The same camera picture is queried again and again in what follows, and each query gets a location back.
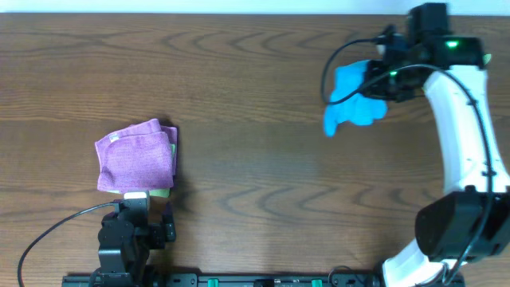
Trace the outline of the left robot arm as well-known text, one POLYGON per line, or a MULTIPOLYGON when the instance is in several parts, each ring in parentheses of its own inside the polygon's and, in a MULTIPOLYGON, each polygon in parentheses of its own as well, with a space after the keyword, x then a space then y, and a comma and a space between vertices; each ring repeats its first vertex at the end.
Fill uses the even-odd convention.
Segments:
POLYGON ((88 279, 88 286, 164 286, 165 277, 148 265, 152 250, 163 250, 176 239, 170 203, 161 220, 150 223, 148 199, 123 199, 113 203, 114 211, 103 217, 98 233, 100 267, 88 279))

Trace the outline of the blue microfiber cloth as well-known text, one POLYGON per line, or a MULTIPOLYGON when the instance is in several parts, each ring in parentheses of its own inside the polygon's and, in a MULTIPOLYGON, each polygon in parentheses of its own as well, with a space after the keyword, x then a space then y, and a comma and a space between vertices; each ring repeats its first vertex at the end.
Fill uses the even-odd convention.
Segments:
MULTIPOLYGON (((356 90, 363 83, 363 74, 367 70, 368 60, 357 61, 354 64, 335 69, 334 89, 328 96, 328 101, 343 100, 350 92, 356 90)), ((328 105, 324 112, 324 134, 333 137, 340 124, 350 122, 357 126, 369 126, 376 120, 381 120, 387 113, 384 100, 367 98, 356 93, 339 104, 328 105)))

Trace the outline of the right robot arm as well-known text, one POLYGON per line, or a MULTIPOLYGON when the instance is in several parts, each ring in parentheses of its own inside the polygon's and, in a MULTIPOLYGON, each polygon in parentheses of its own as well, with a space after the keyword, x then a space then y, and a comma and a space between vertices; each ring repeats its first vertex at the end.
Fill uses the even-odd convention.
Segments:
POLYGON ((463 265, 499 254, 509 242, 509 175, 494 135, 480 39, 443 31, 376 37, 359 92, 403 101, 422 89, 436 120, 443 196, 422 208, 414 240, 386 259, 369 286, 447 286, 463 265))

